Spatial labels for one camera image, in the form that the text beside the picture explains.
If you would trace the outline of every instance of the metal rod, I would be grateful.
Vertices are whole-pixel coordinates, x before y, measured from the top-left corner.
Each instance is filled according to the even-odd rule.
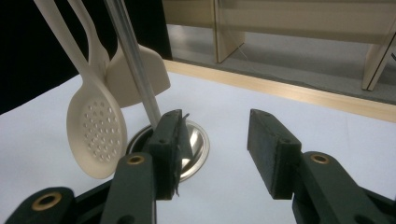
[[[139,46],[134,35],[134,28],[129,19],[126,6],[123,0],[106,0],[105,3],[120,41],[122,51],[133,75],[134,83],[148,114],[151,127],[155,130],[160,121],[161,113],[149,78],[146,75]]]

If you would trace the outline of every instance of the spoon handle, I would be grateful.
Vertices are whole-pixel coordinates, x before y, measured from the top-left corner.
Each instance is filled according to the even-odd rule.
[[[143,106],[148,114],[151,127],[155,130],[160,121],[161,113],[142,63],[140,50],[137,45],[136,37],[134,36],[134,29],[130,22],[126,6],[122,0],[106,0],[105,3],[129,69],[134,78],[134,83],[136,84],[137,90],[142,98]]]
[[[55,2],[53,0],[35,0],[35,4],[81,76],[90,75],[92,70],[88,66],[87,60],[79,49],[76,40],[67,28],[66,22],[64,22],[64,18]]]
[[[85,8],[82,0],[68,0],[68,2],[76,13],[78,20],[84,28],[85,34],[88,38],[88,64],[92,67],[92,69],[95,70],[95,73],[99,77],[104,78],[106,68],[109,63],[109,57],[107,50],[100,42],[90,13],[88,12],[87,8]]]

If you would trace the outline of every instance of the screw hole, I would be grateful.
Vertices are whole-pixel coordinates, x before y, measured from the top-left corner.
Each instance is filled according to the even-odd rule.
[[[311,160],[320,164],[329,164],[330,162],[329,158],[319,154],[312,155]]]
[[[129,160],[128,160],[128,164],[131,165],[137,165],[142,163],[145,160],[144,157],[142,156],[132,156]]]
[[[60,202],[61,199],[62,194],[57,191],[45,194],[33,202],[32,209],[37,212],[47,210]]]

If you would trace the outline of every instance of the floor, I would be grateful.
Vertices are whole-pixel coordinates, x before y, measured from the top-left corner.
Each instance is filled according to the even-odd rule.
[[[367,44],[246,33],[245,44],[215,63],[211,29],[168,25],[168,33],[175,61],[396,105],[393,59],[373,91],[361,89]]]

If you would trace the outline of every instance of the metal bowl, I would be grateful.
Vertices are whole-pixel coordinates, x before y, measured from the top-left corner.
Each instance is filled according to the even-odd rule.
[[[190,178],[204,165],[210,148],[209,137],[201,126],[190,120],[186,120],[186,126],[189,131],[192,159],[182,160],[180,182]],[[151,126],[142,129],[131,140],[127,153],[130,154],[142,148],[150,136],[152,136]]]

